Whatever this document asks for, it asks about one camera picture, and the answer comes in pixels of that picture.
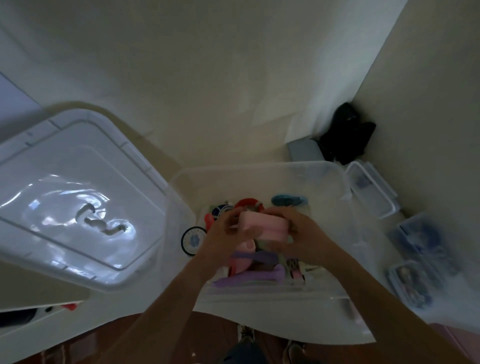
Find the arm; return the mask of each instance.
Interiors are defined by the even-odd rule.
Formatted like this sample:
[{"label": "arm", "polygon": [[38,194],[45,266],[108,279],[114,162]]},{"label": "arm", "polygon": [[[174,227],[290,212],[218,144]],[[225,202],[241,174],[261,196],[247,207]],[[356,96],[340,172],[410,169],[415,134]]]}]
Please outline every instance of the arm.
[{"label": "arm", "polygon": [[256,238],[261,229],[237,233],[230,226],[243,208],[222,214],[198,253],[140,316],[135,324],[100,358],[98,364],[169,363],[175,344],[204,284],[233,254],[237,245]]},{"label": "arm", "polygon": [[305,263],[323,266],[332,273],[392,362],[471,363],[335,244],[309,217],[291,207],[272,207],[264,213],[282,216],[292,225],[294,243],[271,242],[270,248]]}]

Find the foot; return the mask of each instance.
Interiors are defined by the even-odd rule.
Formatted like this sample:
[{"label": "foot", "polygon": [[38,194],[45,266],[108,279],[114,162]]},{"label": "foot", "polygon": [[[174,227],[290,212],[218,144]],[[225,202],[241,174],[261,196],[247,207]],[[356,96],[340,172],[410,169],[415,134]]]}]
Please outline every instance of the foot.
[{"label": "foot", "polygon": [[307,363],[307,360],[305,343],[290,340],[285,350],[283,350],[283,364],[302,364]]},{"label": "foot", "polygon": [[244,325],[237,325],[238,339],[240,341],[255,341],[255,330]]}]

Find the purple plastic piece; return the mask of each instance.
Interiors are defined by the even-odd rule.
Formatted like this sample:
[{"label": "purple plastic piece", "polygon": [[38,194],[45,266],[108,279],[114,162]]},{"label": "purple plastic piece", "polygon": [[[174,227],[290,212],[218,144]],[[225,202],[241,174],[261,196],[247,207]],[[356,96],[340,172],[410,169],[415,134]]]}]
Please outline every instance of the purple plastic piece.
[{"label": "purple plastic piece", "polygon": [[239,284],[248,282],[250,280],[276,280],[282,283],[285,279],[285,268],[281,264],[277,264],[270,272],[262,271],[246,271],[236,274],[231,277],[220,278],[213,282],[215,287],[223,288],[230,286],[237,286]]},{"label": "purple plastic piece", "polygon": [[231,257],[252,259],[265,264],[278,264],[278,254],[272,252],[248,253],[235,251]]}]

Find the shoe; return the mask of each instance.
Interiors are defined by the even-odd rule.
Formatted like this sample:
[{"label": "shoe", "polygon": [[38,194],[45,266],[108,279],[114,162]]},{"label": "shoe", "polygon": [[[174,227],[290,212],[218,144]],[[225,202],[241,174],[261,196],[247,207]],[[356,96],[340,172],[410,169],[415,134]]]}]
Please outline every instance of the shoe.
[{"label": "shoe", "polygon": [[237,325],[237,332],[238,332],[239,342],[245,337],[250,338],[251,342],[255,341],[255,330],[254,329],[252,329],[248,326],[245,326],[245,325],[238,324]]},{"label": "shoe", "polygon": [[287,347],[283,350],[283,364],[294,364],[294,360],[292,358],[292,350],[301,350],[302,353],[305,353],[305,343],[299,341],[289,340]]}]

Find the forearm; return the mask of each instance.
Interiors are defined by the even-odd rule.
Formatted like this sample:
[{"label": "forearm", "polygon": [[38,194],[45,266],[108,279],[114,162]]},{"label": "forearm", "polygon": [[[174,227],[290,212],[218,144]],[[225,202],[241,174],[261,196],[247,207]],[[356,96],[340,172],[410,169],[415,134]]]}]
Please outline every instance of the forearm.
[{"label": "forearm", "polygon": [[396,363],[470,363],[347,253],[326,267],[342,284],[380,348]]},{"label": "forearm", "polygon": [[192,259],[99,364],[169,363],[203,284]]}]

